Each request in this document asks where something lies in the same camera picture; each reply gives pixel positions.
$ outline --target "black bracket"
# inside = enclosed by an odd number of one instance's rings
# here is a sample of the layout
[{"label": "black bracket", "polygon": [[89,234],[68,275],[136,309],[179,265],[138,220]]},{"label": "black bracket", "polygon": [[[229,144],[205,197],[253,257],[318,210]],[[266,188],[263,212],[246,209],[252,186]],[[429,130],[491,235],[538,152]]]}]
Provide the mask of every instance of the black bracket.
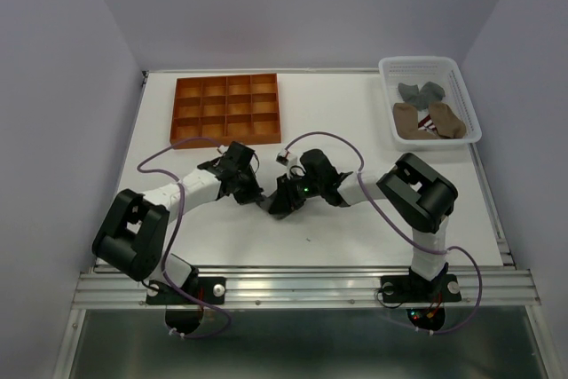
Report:
[{"label": "black bracket", "polygon": [[381,277],[383,302],[386,304],[418,304],[431,303],[438,296],[442,302],[460,302],[462,294],[458,279],[447,273],[447,264],[440,274],[431,281],[410,270],[408,275],[388,275]]},{"label": "black bracket", "polygon": [[[215,296],[213,288],[220,284],[225,288],[225,277],[199,277],[197,284],[192,289],[182,288],[191,296],[196,297],[207,304],[222,305],[225,303],[225,294]],[[148,305],[193,305],[190,301],[178,294],[173,288],[158,281],[150,281],[150,286],[159,289],[157,295],[146,295]]]}]

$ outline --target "metal frame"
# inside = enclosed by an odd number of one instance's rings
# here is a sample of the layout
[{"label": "metal frame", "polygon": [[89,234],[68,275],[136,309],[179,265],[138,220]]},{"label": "metal frame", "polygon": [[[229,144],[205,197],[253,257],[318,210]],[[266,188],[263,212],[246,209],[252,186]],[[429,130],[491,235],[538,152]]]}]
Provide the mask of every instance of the metal frame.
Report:
[{"label": "metal frame", "polygon": [[[400,267],[200,267],[201,277],[221,275],[227,278],[224,308],[228,310],[380,309],[382,306],[376,301],[375,294],[381,287],[381,277],[407,273],[406,268]],[[462,302],[455,306],[472,306],[478,291],[475,271],[454,268],[451,273],[457,275],[463,297]],[[482,273],[483,306],[540,303],[530,272],[483,268]],[[192,309],[195,305],[179,308]],[[121,273],[110,272],[82,274],[73,309],[136,310],[163,307],[147,306],[144,287]]]}]

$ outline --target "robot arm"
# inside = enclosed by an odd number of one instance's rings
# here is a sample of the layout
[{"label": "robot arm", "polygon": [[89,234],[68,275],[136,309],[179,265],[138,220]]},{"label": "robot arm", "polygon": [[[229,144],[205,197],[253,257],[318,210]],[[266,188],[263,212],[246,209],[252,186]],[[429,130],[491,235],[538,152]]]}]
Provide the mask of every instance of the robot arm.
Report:
[{"label": "robot arm", "polygon": [[[277,179],[277,190],[262,200],[263,209],[277,217],[285,217],[300,209],[308,198],[321,196],[332,206],[349,207],[368,201],[357,173],[339,173],[329,159],[314,149],[297,157],[284,150],[277,162],[288,167],[288,173]],[[412,227],[414,242],[420,246],[446,249],[447,217],[454,210],[457,190],[447,179],[414,154],[404,154],[386,173],[361,173],[367,193],[374,200],[387,199]],[[418,190],[413,186],[420,185]],[[447,269],[446,257],[414,248],[410,271],[423,280],[433,282]]]},{"label": "robot arm", "polygon": [[[263,192],[250,167],[254,151],[233,142],[227,151],[180,180],[184,186],[184,211],[232,195],[239,204],[257,201]],[[168,224],[178,217],[181,193],[168,184],[144,193],[119,192],[92,245],[92,252],[135,281],[164,282],[159,266]],[[182,259],[168,259],[169,276],[187,288],[196,270]]]}]

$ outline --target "white plastic basket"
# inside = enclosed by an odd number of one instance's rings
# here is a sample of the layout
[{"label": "white plastic basket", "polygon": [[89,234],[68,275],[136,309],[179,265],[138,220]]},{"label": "white plastic basket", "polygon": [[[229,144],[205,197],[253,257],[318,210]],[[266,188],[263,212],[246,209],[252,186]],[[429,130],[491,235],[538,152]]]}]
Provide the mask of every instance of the white plastic basket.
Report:
[{"label": "white plastic basket", "polygon": [[[444,147],[463,146],[481,139],[481,128],[476,112],[471,105],[468,90],[462,73],[453,59],[445,57],[391,57],[379,62],[384,98],[389,110],[389,123],[398,148],[402,150],[432,150]],[[467,128],[460,139],[403,139],[397,133],[392,115],[392,107],[397,102],[404,102],[398,93],[398,84],[417,84],[422,87],[426,82],[434,82],[444,88],[446,96],[442,99],[449,105]],[[427,115],[428,110],[419,112],[419,120]]]}]

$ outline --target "glass panel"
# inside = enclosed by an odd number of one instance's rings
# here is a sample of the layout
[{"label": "glass panel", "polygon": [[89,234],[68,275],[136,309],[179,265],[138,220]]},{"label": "glass panel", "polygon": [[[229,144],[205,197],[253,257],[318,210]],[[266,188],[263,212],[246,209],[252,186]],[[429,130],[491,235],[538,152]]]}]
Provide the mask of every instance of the glass panel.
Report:
[{"label": "glass panel", "polygon": [[[451,326],[469,310],[447,312]],[[482,308],[449,336],[426,336],[378,311],[236,312],[222,336],[168,336],[163,312],[88,312],[71,377],[91,378],[539,378],[523,307]],[[406,313],[390,312],[397,320]]]}]

